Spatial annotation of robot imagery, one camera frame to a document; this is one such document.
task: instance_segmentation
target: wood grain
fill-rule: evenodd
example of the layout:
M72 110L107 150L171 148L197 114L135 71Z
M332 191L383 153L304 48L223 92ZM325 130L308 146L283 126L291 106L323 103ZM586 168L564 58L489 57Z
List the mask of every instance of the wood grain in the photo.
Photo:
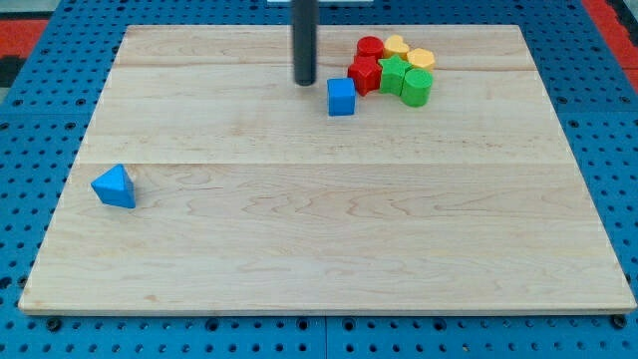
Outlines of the wood grain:
M356 41L441 64L430 103L326 116ZM620 313L636 302L517 27L135 26L20 307L46 315ZM90 182L124 163L138 206Z

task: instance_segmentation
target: yellow block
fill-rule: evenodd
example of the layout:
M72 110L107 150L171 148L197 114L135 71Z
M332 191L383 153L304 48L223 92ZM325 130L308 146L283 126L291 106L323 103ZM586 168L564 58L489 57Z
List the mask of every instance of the yellow block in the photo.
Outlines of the yellow block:
M406 60L408 51L410 51L410 46L403 42L403 36L392 35L384 43L383 57L389 59L394 55L399 55Z
M414 49L408 52L408 62L415 68L420 68L433 72L437 61L432 51L425 49Z

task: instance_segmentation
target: green block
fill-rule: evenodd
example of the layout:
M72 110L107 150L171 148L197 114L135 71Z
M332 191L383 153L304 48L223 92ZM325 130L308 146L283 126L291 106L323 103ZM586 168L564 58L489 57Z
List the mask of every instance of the green block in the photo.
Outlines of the green block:
M408 71L403 79L401 100L412 107L420 107L428 102L430 88L434 82L432 74L426 70L414 69Z
M412 68L412 65L401 59L399 55L394 55L390 59L379 59L379 65L383 69L379 93L401 96L404 77L406 72Z

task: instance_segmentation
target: toy block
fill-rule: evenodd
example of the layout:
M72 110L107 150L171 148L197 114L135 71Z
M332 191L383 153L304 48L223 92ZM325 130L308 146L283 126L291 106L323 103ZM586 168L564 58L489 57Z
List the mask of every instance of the toy block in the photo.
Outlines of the toy block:
M383 58L384 44L381 39L366 36L357 42L357 56L373 56L375 61Z
M414 49L408 52L408 62L412 64L414 68L428 70L433 72L435 70L435 54L432 51L425 49Z
M383 68L379 93L401 96L404 77L412 65L401 60L399 55L394 55L390 59L380 59L379 64Z
M91 187L104 204L124 208L136 207L133 182L122 165L116 165L106 171L91 182Z
M348 68L348 77L354 80L355 88L361 96L379 90L381 66L377 60L374 56L355 56L354 63Z
M420 107L428 102L430 88L434 78L424 69L412 69L406 73L403 79L401 100L411 107Z
M403 36L392 35L384 43L383 57L390 59L394 55L399 55L403 60L408 58L410 46L403 41Z
M355 114L355 82L350 78L328 80L328 115Z

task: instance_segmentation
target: black metal pole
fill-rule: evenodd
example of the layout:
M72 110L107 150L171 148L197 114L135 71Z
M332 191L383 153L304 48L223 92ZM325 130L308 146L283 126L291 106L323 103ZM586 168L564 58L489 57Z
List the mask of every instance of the black metal pole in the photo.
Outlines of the black metal pole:
M317 79L317 0L292 0L292 57L295 83L310 86Z

